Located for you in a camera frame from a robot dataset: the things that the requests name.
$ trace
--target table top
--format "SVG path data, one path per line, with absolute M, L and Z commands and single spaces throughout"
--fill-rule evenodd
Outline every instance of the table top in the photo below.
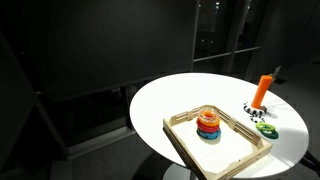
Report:
M 138 135 L 155 151 L 185 166 L 162 130 L 163 118 L 205 104 L 215 105 L 261 134 L 243 104 L 252 101 L 257 85 L 216 74 L 183 73 L 156 79 L 141 88 L 130 105 L 130 118 Z M 293 167 L 304 156 L 309 144 L 306 124 L 287 102 L 267 91 L 262 105 L 268 108 L 264 119 L 273 124 L 279 138 L 268 139 L 270 153 L 238 173 L 236 178 L 266 177 Z

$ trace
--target green object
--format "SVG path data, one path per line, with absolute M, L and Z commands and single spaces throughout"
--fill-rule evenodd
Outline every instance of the green object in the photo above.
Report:
M 275 131 L 276 128 L 271 125 L 271 124 L 267 124 L 267 123 L 264 123 L 264 122 L 259 122 L 256 124 L 256 128 L 259 130 L 259 131 Z
M 279 134 L 277 131 L 260 131 L 265 137 L 270 139 L 278 139 Z

